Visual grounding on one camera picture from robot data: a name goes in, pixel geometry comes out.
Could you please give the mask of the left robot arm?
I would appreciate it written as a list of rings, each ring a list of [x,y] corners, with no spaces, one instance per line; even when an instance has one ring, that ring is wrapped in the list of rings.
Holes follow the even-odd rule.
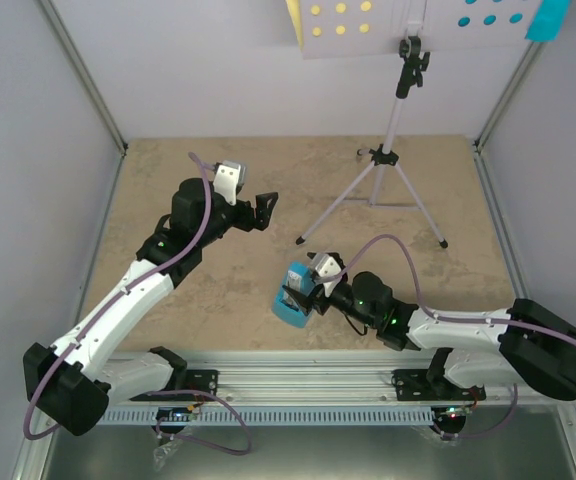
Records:
[[[80,436],[107,408],[149,391],[175,399],[186,390],[186,363],[162,348],[128,366],[121,382],[103,368],[115,349],[160,300],[201,263],[202,251],[231,228],[265,230],[279,199],[262,193],[253,202],[227,201],[216,181],[184,180],[170,213],[162,216],[118,284],[79,324],[49,346],[32,344],[22,357],[30,409]]]

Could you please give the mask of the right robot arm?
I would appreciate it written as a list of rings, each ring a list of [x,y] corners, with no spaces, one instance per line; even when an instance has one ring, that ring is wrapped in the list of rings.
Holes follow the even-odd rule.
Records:
[[[519,298],[490,312],[425,310],[396,299],[372,272],[349,277],[335,252],[309,257],[299,272],[287,272],[278,292],[296,324],[334,308],[393,350],[434,351],[426,378],[439,399],[487,384],[525,384],[555,400],[576,399],[576,327],[541,304]]]

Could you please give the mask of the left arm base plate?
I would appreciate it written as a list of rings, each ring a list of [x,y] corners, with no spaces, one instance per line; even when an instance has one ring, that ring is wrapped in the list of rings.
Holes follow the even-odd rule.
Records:
[[[197,394],[174,394],[173,390],[197,390],[216,394],[219,382],[219,371],[214,369],[187,369],[184,374],[173,373],[171,379],[162,389],[164,395],[141,394],[131,398],[133,402],[206,402],[207,398]]]

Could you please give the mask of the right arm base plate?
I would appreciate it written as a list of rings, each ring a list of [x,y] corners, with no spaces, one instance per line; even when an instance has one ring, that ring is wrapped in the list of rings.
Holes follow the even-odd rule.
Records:
[[[487,398],[483,387],[461,388],[442,376],[427,377],[425,369],[396,369],[391,384],[399,401],[482,401]]]

